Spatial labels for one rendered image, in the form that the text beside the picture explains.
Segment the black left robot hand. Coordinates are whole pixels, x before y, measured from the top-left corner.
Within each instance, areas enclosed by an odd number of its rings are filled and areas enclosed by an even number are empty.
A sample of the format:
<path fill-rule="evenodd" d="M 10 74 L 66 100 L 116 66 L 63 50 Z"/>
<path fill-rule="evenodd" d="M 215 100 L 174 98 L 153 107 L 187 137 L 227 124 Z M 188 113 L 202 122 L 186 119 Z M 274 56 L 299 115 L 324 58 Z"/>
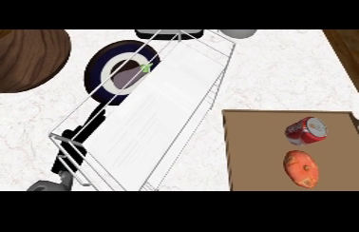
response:
<path fill-rule="evenodd" d="M 75 129 L 66 129 L 61 137 L 66 138 L 60 142 L 61 149 L 58 150 L 54 164 L 50 171 L 60 176 L 61 181 L 67 180 L 70 174 L 76 172 L 78 166 L 84 163 L 87 149 L 82 143 L 94 133 L 98 125 L 104 121 L 104 104 L 98 104 L 92 110 L 84 124 Z"/>

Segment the brown tray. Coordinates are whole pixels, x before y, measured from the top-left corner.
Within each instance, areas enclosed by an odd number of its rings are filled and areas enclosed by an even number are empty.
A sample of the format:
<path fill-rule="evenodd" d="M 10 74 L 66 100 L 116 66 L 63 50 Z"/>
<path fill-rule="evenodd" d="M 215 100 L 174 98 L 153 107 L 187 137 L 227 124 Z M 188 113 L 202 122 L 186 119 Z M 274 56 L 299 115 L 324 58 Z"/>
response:
<path fill-rule="evenodd" d="M 313 144 L 292 145 L 285 128 L 310 116 L 324 122 L 327 136 Z M 314 191 L 359 191 L 359 119 L 348 111 L 225 110 L 222 127 L 231 191 L 299 191 L 283 168 L 292 150 L 304 151 L 317 163 Z"/>

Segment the orange squash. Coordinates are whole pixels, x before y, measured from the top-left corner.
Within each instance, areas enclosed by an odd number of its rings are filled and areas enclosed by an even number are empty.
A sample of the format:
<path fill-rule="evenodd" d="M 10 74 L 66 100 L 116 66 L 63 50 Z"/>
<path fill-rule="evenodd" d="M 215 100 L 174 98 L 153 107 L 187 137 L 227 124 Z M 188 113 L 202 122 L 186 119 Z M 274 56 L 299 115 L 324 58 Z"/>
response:
<path fill-rule="evenodd" d="M 313 188 L 317 185 L 317 164 L 304 151 L 292 150 L 286 153 L 283 168 L 290 181 L 298 186 Z"/>

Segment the dark blue round plate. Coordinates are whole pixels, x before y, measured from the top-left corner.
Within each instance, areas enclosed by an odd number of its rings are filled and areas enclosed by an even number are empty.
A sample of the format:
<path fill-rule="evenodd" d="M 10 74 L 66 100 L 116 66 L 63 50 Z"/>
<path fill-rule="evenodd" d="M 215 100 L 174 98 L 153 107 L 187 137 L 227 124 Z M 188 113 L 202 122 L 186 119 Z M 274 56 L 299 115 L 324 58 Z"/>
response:
<path fill-rule="evenodd" d="M 149 45 L 144 45 L 141 50 L 134 54 L 143 42 L 135 40 L 122 40 L 106 47 L 103 47 L 92 56 L 84 70 L 84 87 L 91 98 L 109 106 L 116 106 L 138 84 L 143 82 L 144 77 L 135 82 L 131 87 L 116 88 L 112 82 L 112 77 L 118 73 L 121 67 L 115 67 L 119 61 L 135 61 L 140 66 L 150 65 L 153 69 L 159 63 L 156 51 Z"/>

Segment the purple eggplant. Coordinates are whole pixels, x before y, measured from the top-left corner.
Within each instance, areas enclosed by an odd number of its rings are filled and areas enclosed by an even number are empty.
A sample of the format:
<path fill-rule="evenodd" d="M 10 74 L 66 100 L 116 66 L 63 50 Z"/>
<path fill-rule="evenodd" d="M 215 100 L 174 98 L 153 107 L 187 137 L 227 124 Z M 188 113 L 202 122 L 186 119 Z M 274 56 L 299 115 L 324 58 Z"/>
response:
<path fill-rule="evenodd" d="M 118 73 L 112 77 L 112 82 L 116 88 L 131 87 L 135 82 L 144 77 L 146 72 L 140 69 L 140 64 L 129 60 L 128 62 L 119 61 L 115 65 L 123 65 Z"/>

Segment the round brown wooden board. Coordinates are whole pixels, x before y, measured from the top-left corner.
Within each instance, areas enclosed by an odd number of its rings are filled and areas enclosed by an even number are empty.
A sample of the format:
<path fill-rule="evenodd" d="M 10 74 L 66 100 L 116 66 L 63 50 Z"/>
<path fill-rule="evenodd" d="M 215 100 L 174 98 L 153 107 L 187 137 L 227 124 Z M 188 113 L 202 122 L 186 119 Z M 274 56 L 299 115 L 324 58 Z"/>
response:
<path fill-rule="evenodd" d="M 44 84 L 61 70 L 69 51 L 63 29 L 0 29 L 0 93 Z"/>

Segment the dark grey appliance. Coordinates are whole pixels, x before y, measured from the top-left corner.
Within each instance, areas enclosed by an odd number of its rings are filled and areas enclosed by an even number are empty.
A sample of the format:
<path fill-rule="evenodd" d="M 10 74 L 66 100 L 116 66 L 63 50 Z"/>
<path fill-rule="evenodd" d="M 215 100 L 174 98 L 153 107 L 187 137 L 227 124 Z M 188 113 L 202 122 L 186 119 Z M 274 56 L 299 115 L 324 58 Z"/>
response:
<path fill-rule="evenodd" d="M 138 38 L 152 40 L 187 40 L 203 36 L 200 29 L 137 29 L 134 33 Z"/>

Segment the grey round object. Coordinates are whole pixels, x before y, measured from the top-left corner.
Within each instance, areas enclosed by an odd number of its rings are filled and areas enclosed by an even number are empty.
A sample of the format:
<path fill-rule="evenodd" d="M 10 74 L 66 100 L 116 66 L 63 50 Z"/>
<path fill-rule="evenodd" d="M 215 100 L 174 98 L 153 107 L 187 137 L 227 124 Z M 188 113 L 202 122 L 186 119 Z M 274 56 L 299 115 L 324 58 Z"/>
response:
<path fill-rule="evenodd" d="M 219 32 L 234 38 L 234 39 L 245 39 L 248 37 L 251 37 L 255 34 L 255 30 L 253 29 L 221 29 Z"/>

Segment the red soda can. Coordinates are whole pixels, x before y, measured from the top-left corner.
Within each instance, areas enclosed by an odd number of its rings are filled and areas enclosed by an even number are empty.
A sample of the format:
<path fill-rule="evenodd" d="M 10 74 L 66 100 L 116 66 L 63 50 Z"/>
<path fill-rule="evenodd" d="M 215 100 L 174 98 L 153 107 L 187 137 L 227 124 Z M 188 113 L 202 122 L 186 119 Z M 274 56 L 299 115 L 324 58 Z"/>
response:
<path fill-rule="evenodd" d="M 287 141 L 293 145 L 308 145 L 321 141 L 327 135 L 324 122 L 316 117 L 305 117 L 285 129 Z"/>

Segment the brown wooden cabinet edge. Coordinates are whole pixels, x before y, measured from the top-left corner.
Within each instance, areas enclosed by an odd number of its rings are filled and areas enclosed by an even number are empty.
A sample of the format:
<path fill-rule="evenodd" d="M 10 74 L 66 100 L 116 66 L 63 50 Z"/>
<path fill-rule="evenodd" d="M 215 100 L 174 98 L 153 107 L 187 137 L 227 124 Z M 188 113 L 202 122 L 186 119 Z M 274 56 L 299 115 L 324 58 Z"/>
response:
<path fill-rule="evenodd" d="M 359 91 L 359 29 L 324 29 L 321 32 Z"/>

